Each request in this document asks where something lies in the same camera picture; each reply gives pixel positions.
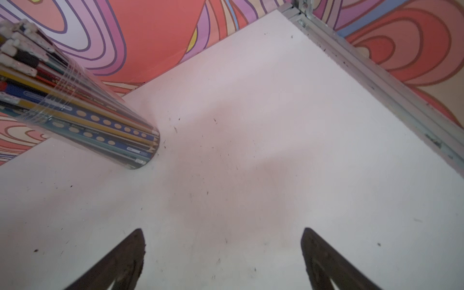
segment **psychedelic wall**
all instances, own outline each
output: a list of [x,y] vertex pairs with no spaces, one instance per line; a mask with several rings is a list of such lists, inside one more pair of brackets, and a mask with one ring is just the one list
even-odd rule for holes
[[464,0],[314,0],[313,14],[462,127],[463,5]]
[[[290,0],[2,0],[118,95],[136,89]],[[0,113],[0,165],[45,140]]]

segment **white floor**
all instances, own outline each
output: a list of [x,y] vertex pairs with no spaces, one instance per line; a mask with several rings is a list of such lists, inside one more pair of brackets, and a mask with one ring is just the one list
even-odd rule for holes
[[307,226],[385,290],[463,288],[464,180],[279,12],[125,99],[161,131],[144,168],[56,140],[0,167],[0,289],[138,227],[139,290],[310,289]]

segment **white surface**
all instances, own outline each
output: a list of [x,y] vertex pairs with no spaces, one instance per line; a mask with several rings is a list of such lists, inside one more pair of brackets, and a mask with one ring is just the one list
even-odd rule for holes
[[138,227],[139,290],[309,289],[306,226],[385,290],[464,287],[464,180],[279,12],[125,99],[166,141],[145,167],[56,140],[0,167],[1,289]]

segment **pencil label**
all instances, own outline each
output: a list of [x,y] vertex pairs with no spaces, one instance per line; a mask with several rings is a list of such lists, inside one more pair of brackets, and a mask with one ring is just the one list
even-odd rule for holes
[[127,150],[129,150],[131,152],[134,152],[134,153],[137,153],[137,154],[140,154],[140,150],[137,150],[137,149],[134,149],[134,148],[131,148],[131,147],[127,147]]
[[17,105],[21,99],[0,91],[0,100]]
[[39,96],[39,95],[37,95],[37,94],[31,93],[31,92],[26,91],[26,90],[23,92],[23,94],[24,94],[26,97],[31,97],[31,98],[34,98],[34,99],[36,99],[36,100],[38,100],[38,101],[42,101],[42,100],[44,99],[43,96]]
[[137,163],[139,163],[139,164],[142,164],[142,165],[147,164],[146,161],[140,160],[140,159],[138,159],[138,158],[137,158],[135,161],[136,161]]

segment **bundle of pencils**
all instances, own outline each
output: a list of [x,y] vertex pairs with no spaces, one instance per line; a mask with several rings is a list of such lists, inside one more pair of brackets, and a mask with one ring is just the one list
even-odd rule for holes
[[135,169],[160,134],[35,24],[0,22],[0,112]]

